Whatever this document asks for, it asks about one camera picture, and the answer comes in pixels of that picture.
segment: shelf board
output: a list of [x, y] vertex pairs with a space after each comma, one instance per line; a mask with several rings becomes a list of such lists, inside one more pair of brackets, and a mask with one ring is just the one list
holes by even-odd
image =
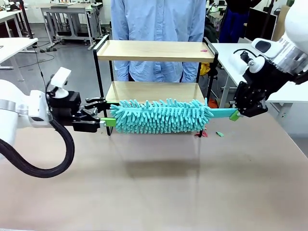
[[118, 103], [120, 100], [137, 100], [139, 103], [175, 99], [189, 102], [193, 99], [204, 103], [204, 97], [197, 83], [158, 83], [158, 82], [122, 82], [111, 83], [106, 100]]
[[99, 60], [123, 61], [212, 63], [214, 60], [213, 53], [202, 42], [108, 40], [97, 56]]

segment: red object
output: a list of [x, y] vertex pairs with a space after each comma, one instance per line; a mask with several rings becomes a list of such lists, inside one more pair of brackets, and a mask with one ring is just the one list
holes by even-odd
[[203, 137], [207, 137], [206, 131], [202, 131], [202, 136], [203, 136]]
[[218, 108], [218, 104], [217, 104], [216, 100], [212, 100], [212, 99], [209, 100], [208, 106], [210, 108]]

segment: light blue shirt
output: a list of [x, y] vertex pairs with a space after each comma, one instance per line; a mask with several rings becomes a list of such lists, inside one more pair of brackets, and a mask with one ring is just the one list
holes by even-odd
[[[206, 0], [112, 0], [116, 40], [201, 42]], [[198, 63], [115, 61], [118, 81], [195, 82]]]

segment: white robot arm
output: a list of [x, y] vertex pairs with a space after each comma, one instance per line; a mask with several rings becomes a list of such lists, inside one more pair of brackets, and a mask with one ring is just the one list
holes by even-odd
[[[68, 96], [68, 92], [63, 89], [63, 86], [70, 73], [70, 70], [61, 67], [48, 83], [56, 88], [55, 98], [60, 99]], [[22, 172], [39, 178], [54, 177], [67, 170], [73, 161], [75, 152], [70, 133], [53, 119], [46, 99], [47, 96], [44, 92], [32, 90], [30, 95], [26, 96], [14, 84], [0, 80], [0, 154]], [[22, 158], [12, 145], [15, 141], [16, 129], [25, 127], [54, 127], [65, 141], [64, 161], [57, 167], [41, 169]]]
[[308, 19], [307, 0], [296, 0], [285, 19], [285, 34], [278, 42], [257, 38], [252, 46], [263, 55], [250, 58], [243, 52], [235, 65], [246, 82], [235, 93], [235, 106], [247, 117], [267, 112], [265, 100], [288, 81], [308, 81]]

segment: yellow cloth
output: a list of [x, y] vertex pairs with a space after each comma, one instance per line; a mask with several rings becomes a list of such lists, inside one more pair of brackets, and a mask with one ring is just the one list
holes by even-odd
[[201, 64], [200, 75], [201, 75], [201, 76], [204, 76], [204, 75], [206, 75], [210, 70], [211, 70], [211, 68], [210, 68], [210, 63], [202, 63], [202, 64]]

